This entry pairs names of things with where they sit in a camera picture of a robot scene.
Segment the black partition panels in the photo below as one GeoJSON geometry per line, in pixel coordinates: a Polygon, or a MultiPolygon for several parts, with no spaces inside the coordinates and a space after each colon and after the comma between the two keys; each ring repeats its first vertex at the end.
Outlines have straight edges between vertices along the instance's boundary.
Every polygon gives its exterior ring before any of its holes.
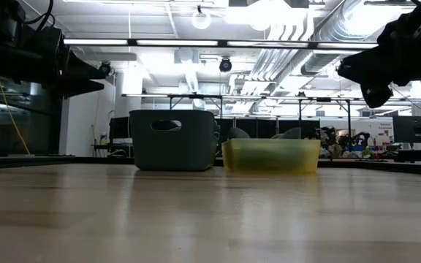
{"type": "Polygon", "coordinates": [[[258,118],[236,118],[236,119],[217,119],[217,124],[221,128],[221,138],[228,138],[228,131],[234,126],[244,130],[251,138],[271,138],[276,134],[283,134],[289,129],[300,127],[301,138],[313,134],[320,128],[319,121],[299,121],[282,119],[258,119],[258,118]]]}

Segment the yellow plastic bin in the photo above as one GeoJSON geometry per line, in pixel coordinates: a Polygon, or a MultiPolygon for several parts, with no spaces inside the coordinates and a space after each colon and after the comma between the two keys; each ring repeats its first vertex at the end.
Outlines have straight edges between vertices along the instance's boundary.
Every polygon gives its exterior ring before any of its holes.
{"type": "Polygon", "coordinates": [[[232,172],[314,174],[321,143],[302,139],[235,138],[222,144],[224,167],[232,172]]]}

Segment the black computer monitor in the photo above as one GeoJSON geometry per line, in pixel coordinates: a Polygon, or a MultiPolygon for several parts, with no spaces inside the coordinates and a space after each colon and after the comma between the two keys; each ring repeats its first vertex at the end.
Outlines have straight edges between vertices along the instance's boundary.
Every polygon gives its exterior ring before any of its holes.
{"type": "Polygon", "coordinates": [[[394,142],[421,143],[421,116],[393,116],[394,142]]]}
{"type": "Polygon", "coordinates": [[[126,139],[129,138],[129,118],[111,118],[109,139],[126,139]]]}

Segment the black-framed background table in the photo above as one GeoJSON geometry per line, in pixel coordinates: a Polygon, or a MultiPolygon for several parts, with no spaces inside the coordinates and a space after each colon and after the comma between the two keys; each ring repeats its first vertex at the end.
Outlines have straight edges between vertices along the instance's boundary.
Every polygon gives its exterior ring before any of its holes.
{"type": "Polygon", "coordinates": [[[372,108],[361,98],[342,97],[292,97],[279,99],[271,111],[277,116],[301,118],[380,118],[410,111],[412,103],[406,99],[392,99],[384,105],[372,108]]]}
{"type": "Polygon", "coordinates": [[[172,100],[174,98],[187,98],[187,99],[209,99],[211,100],[220,110],[223,107],[224,97],[222,95],[212,94],[122,94],[122,97],[131,98],[168,98],[170,100],[170,109],[174,108],[172,100]]]}

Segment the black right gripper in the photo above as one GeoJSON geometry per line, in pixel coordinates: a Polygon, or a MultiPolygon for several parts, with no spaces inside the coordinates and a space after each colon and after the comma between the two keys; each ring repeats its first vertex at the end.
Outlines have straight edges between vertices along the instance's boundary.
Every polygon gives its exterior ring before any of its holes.
{"type": "MultiPolygon", "coordinates": [[[[404,14],[388,23],[377,39],[382,54],[391,59],[387,76],[397,85],[421,81],[421,15],[404,14]]],[[[338,74],[361,85],[382,84],[381,53],[365,50],[347,56],[338,66],[338,74]]]]}

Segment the background robot workstation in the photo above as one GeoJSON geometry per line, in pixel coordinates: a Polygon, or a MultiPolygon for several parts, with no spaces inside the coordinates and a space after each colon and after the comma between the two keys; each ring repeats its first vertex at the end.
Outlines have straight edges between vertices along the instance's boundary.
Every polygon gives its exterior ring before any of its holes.
{"type": "Polygon", "coordinates": [[[368,155],[368,142],[371,135],[368,132],[349,135],[338,134],[333,126],[325,126],[319,130],[321,150],[319,156],[329,159],[356,159],[368,155]]]}

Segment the black background desk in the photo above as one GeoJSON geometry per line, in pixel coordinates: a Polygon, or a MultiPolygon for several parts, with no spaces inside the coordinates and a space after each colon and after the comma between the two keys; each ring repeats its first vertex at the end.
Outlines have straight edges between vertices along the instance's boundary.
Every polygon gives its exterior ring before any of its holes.
{"type": "Polygon", "coordinates": [[[93,145],[92,156],[96,158],[133,158],[134,151],[130,144],[93,145]]]}

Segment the overhead light bar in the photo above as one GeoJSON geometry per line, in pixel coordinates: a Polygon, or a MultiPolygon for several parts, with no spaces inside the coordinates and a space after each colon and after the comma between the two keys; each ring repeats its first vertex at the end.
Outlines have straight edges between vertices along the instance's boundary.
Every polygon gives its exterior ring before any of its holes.
{"type": "Polygon", "coordinates": [[[70,46],[99,47],[215,47],[245,49],[295,49],[295,50],[368,50],[377,46],[374,42],[312,42],[267,41],[227,39],[64,39],[70,46]]]}

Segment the black table edge rail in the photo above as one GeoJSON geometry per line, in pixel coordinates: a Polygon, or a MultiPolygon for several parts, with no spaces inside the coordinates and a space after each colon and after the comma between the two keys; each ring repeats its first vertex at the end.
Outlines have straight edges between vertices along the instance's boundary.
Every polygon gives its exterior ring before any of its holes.
{"type": "MultiPolygon", "coordinates": [[[[0,157],[0,169],[15,167],[35,167],[55,164],[134,164],[134,159],[109,159],[76,156],[8,156],[0,157]]],[[[318,168],[370,169],[383,172],[400,172],[421,175],[421,164],[336,160],[318,162],[318,168]]]]}

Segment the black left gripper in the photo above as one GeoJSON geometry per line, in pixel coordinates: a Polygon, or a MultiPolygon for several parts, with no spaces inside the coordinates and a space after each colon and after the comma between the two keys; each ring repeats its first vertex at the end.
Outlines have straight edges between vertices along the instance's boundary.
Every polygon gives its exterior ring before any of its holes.
{"type": "Polygon", "coordinates": [[[93,80],[105,79],[107,75],[80,58],[64,44],[64,34],[56,27],[36,31],[23,27],[23,49],[32,54],[23,68],[25,81],[40,83],[68,99],[73,96],[101,91],[105,85],[93,80]],[[67,77],[76,81],[66,81],[67,77]]]}

